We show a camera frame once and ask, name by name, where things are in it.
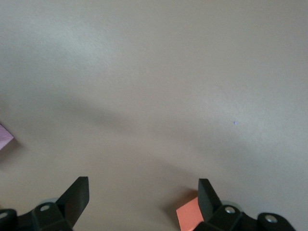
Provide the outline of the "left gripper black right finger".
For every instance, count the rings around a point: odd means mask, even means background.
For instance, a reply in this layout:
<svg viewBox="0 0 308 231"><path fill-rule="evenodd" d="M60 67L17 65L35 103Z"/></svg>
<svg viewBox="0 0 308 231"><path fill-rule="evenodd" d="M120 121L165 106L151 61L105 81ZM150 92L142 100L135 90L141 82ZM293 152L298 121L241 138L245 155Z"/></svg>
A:
<svg viewBox="0 0 308 231"><path fill-rule="evenodd" d="M198 206L203 221L195 231L295 231L278 214L260 213L254 219L233 205L224 205L208 179L198 181Z"/></svg>

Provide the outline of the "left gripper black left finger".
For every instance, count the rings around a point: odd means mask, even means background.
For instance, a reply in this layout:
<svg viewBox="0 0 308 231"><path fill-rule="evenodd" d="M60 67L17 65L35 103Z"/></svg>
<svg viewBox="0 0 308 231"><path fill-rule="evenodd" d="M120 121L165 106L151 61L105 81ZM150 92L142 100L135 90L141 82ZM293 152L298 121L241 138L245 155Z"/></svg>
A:
<svg viewBox="0 0 308 231"><path fill-rule="evenodd" d="M72 231L89 203L89 178L78 177L55 201L44 202L23 215L0 211L2 231Z"/></svg>

